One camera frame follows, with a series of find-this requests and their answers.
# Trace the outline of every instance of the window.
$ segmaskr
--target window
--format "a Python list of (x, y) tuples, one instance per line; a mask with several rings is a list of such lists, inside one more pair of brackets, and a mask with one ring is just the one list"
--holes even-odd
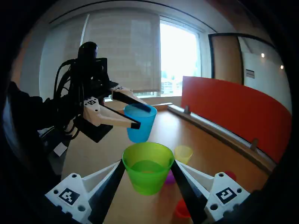
[(200, 76), (198, 34), (160, 21), (161, 95), (181, 96), (183, 76)]
[[(183, 76), (201, 75), (199, 35), (161, 19), (132, 10), (96, 11), (53, 27), (41, 55), (40, 95), (53, 96), (58, 67), (76, 58), (82, 43), (93, 41), (98, 45), (97, 57), (108, 58), (112, 81), (141, 98), (181, 96)], [(61, 70), (59, 79), (67, 69)]]

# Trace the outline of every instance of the red partition panel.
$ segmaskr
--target red partition panel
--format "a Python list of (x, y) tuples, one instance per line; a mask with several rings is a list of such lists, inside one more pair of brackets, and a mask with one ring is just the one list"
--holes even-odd
[(279, 162), (289, 141), (290, 112), (277, 100), (255, 89), (211, 78), (184, 77), (182, 105), (237, 134)]

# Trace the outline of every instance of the red cup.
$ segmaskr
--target red cup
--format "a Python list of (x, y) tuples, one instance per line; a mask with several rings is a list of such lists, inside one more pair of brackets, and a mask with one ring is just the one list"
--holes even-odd
[(183, 198), (178, 202), (178, 204), (175, 207), (175, 215), (178, 218), (190, 218), (191, 217)]
[(234, 181), (237, 181), (237, 176), (234, 174), (234, 172), (230, 171), (230, 170), (226, 170), (224, 172), (227, 176), (229, 176), (230, 178), (232, 178)]

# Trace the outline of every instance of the window frame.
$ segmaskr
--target window frame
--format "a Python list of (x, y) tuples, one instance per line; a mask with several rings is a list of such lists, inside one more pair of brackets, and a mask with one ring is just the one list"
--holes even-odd
[[(200, 66), (199, 71), (197, 72), (196, 77), (202, 77), (202, 63), (201, 63), (201, 41), (200, 41), (200, 37), (201, 35), (204, 33), (204, 31), (202, 31), (201, 29), (192, 27), (191, 25), (188, 25), (186, 23), (180, 22), (178, 20), (175, 19), (171, 19), (169, 17), (165, 17), (165, 16), (160, 16), (160, 24), (166, 24), (169, 26), (173, 26), (176, 27), (178, 29), (182, 29), (185, 30), (186, 32), (192, 33), (196, 36), (196, 51), (197, 51), (197, 63)], [(162, 89), (160, 89), (159, 92), (157, 92), (157, 97), (172, 97), (172, 96), (178, 96), (175, 94), (161, 94)]]

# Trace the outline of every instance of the wooden table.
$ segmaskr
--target wooden table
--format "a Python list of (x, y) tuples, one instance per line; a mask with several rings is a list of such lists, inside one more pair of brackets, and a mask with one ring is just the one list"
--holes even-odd
[[(169, 111), (158, 111), (148, 141), (157, 142), (172, 151), (178, 145), (193, 149), (189, 166), (214, 176), (230, 170), (247, 191), (261, 189), (268, 176), (242, 155)], [(99, 143), (84, 134), (71, 141), (64, 163), (62, 178), (75, 172), (82, 177), (121, 159), (126, 147), (133, 143), (125, 128), (114, 127)], [(126, 171), (115, 193), (105, 223), (190, 223), (173, 216), (182, 198), (177, 184), (166, 185), (152, 196), (134, 191)]]

